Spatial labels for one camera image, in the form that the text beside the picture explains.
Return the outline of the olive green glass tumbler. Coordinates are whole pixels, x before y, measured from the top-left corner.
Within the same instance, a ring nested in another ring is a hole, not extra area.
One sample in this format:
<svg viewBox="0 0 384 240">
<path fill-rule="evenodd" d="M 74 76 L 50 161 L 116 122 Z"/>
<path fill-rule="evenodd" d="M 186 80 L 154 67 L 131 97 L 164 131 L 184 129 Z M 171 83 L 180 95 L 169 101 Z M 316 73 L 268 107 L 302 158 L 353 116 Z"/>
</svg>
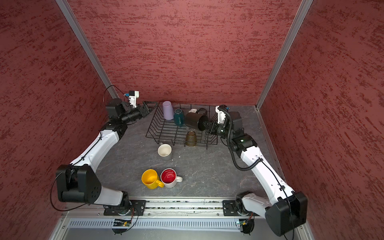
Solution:
<svg viewBox="0 0 384 240">
<path fill-rule="evenodd" d="M 188 147 L 194 147 L 197 145 L 197 135 L 194 131 L 189 131 L 186 134 L 185 145 Z"/>
</svg>

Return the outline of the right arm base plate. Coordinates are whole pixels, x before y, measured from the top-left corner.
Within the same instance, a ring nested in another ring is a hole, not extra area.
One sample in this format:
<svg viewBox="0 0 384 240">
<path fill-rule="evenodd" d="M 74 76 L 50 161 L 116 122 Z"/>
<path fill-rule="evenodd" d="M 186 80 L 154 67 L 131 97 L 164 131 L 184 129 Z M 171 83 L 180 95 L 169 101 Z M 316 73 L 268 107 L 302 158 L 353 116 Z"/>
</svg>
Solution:
<svg viewBox="0 0 384 240">
<path fill-rule="evenodd" d="M 250 217 L 251 214 L 256 216 L 265 216 L 265 208 L 253 200 L 225 200 L 223 201 L 224 216 Z"/>
</svg>

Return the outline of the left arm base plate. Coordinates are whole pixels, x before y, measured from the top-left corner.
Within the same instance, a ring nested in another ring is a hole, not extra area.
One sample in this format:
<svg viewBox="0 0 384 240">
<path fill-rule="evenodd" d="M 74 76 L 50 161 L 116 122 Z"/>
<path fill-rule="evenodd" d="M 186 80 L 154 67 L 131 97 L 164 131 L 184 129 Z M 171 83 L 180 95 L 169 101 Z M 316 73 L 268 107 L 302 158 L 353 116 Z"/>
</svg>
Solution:
<svg viewBox="0 0 384 240">
<path fill-rule="evenodd" d="M 129 217 L 132 214 L 134 214 L 134 216 L 143 216 L 146 203 L 146 200 L 130 200 L 131 205 L 126 211 L 118 210 L 117 206 L 105 206 L 104 216 Z"/>
</svg>

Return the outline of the lilac plastic cup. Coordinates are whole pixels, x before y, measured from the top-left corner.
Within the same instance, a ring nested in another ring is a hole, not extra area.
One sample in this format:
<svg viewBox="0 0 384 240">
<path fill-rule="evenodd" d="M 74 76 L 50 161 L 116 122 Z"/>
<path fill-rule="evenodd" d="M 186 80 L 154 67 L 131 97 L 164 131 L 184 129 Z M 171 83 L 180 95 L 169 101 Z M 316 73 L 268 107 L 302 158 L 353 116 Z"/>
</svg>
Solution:
<svg viewBox="0 0 384 240">
<path fill-rule="evenodd" d="M 163 104 L 163 115 L 164 119 L 167 121 L 174 119 L 174 109 L 170 101 L 164 101 Z"/>
</svg>

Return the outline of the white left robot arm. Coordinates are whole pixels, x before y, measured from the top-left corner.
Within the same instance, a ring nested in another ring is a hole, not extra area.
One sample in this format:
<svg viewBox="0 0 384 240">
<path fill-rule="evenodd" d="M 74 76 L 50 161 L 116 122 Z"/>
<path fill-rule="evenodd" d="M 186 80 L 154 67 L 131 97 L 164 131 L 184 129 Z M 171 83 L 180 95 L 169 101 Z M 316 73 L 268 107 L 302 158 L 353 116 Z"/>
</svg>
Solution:
<svg viewBox="0 0 384 240">
<path fill-rule="evenodd" d="M 81 206 L 100 205 L 120 216 L 133 214 L 134 207 L 128 193 L 102 186 L 96 171 L 109 150 L 123 137 L 128 125 L 145 118 L 157 106 L 157 102 L 135 105 L 133 100 L 112 99 L 106 106 L 109 120 L 96 139 L 70 164 L 57 168 L 54 185 L 58 200 Z"/>
</svg>

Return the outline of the black mug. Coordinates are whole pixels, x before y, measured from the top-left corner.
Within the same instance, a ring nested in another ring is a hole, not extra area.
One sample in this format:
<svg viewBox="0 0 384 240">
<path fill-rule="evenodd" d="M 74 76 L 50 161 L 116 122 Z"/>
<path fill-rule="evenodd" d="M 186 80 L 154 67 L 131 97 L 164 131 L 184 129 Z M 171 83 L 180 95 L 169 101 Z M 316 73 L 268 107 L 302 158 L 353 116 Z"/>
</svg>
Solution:
<svg viewBox="0 0 384 240">
<path fill-rule="evenodd" d="M 185 125 L 198 131 L 205 131 L 205 123 L 209 122 L 208 111 L 205 108 L 199 108 L 195 113 L 188 113 L 185 116 Z"/>
</svg>

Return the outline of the white mug green handle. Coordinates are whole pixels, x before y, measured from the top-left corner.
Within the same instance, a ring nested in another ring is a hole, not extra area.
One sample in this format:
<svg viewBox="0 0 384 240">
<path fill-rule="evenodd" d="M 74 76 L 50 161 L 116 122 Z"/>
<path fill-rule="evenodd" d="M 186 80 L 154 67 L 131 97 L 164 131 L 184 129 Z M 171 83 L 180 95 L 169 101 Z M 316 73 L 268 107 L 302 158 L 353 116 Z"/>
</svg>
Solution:
<svg viewBox="0 0 384 240">
<path fill-rule="evenodd" d="M 174 123 L 178 127 L 182 127 L 185 124 L 185 115 L 182 109 L 175 109 L 174 111 Z"/>
</svg>

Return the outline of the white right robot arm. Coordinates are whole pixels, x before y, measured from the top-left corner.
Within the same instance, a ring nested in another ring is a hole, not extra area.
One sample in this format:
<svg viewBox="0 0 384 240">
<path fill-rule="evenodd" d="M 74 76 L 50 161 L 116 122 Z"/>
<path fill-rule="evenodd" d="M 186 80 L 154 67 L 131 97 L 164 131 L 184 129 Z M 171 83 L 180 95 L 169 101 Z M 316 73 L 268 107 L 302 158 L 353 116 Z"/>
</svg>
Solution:
<svg viewBox="0 0 384 240">
<path fill-rule="evenodd" d="M 235 167 L 243 172 L 252 171 L 266 198 L 254 193 L 237 195 L 236 210 L 239 214 L 254 213 L 263 217 L 272 232 L 281 237 L 307 221 L 308 198 L 296 192 L 273 169 L 256 141 L 244 132 L 240 113 L 230 112 L 225 105 L 217 107 L 217 121 L 204 123 L 206 131 L 226 140 Z"/>
</svg>

